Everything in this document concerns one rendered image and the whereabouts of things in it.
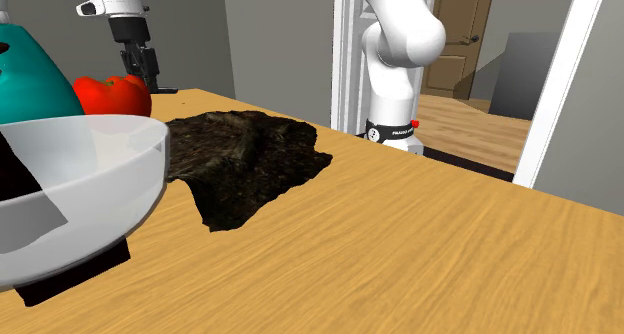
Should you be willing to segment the red bell pepper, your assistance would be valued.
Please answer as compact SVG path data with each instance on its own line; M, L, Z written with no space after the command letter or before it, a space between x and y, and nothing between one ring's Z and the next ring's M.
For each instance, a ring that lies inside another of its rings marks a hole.
M80 77L75 80L73 90L87 115L151 116L150 91L138 76L111 76L106 81Z

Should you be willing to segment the teal bottle with white top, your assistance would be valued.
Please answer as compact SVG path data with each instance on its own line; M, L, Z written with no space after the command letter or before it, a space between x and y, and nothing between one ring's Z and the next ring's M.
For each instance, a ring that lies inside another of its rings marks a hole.
M0 0L0 124L83 113L66 77Z

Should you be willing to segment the white bowl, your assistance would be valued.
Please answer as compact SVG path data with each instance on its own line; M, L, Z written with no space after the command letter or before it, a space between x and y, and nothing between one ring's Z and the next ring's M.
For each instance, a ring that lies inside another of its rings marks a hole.
M0 292L45 279L129 236L166 189L169 129L131 115L0 125L36 193L0 202Z

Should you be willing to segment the dark brown crumpled cloth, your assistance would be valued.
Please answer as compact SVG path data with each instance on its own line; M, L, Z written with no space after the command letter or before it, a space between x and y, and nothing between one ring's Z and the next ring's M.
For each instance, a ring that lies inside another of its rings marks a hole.
M206 112L167 126L167 180L187 184L211 232L243 226L262 206L315 178L333 159L315 149L312 125L261 111Z

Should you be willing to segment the brown door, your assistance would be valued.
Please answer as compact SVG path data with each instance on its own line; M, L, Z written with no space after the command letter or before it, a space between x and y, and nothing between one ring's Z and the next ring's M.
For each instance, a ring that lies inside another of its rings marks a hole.
M439 58L423 71L421 93L467 100L492 0L435 0L434 15L446 30Z

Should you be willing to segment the light wooden table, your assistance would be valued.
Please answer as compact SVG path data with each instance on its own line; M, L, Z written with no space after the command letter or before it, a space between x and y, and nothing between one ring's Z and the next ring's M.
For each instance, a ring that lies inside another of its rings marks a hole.
M236 230L181 181L130 259L0 334L624 334L624 217L327 128L333 157Z

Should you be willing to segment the white door frame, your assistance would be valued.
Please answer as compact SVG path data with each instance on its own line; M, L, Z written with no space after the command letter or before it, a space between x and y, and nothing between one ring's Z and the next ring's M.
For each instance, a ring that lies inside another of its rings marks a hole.
M332 95L330 124L334 130L349 133L349 102L352 57L357 45L354 22L355 6L360 0L334 0L332 40ZM603 0L572 0L562 32L547 73L522 154L512 182L526 188L533 188L544 159L551 146L554 131L562 115L564 104L571 93L571 87L582 60L589 36ZM406 68L394 70L379 59L371 61L379 65L380 84L386 90L397 84L407 99L393 100L389 96L371 94L371 100L381 103L384 118L405 122L416 114L419 95L416 87L421 84L423 70L411 79Z

